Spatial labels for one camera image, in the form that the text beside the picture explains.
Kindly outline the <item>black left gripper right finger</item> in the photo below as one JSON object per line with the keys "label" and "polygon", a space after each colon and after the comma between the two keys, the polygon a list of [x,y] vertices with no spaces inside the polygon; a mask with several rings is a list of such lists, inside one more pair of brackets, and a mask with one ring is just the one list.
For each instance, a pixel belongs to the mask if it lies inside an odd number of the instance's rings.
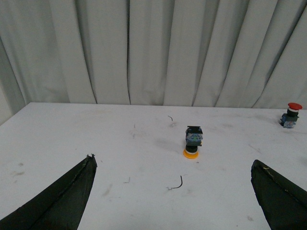
{"label": "black left gripper right finger", "polygon": [[256,199],[272,230],[307,228],[307,192],[259,160],[251,166]]}

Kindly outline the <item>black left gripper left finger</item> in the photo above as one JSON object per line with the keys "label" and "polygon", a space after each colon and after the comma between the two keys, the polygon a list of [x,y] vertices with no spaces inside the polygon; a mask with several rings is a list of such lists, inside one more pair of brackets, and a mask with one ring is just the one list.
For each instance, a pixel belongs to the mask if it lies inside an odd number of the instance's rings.
{"label": "black left gripper left finger", "polygon": [[49,187],[0,221],[2,230],[76,230],[94,183],[97,163],[86,156]]}

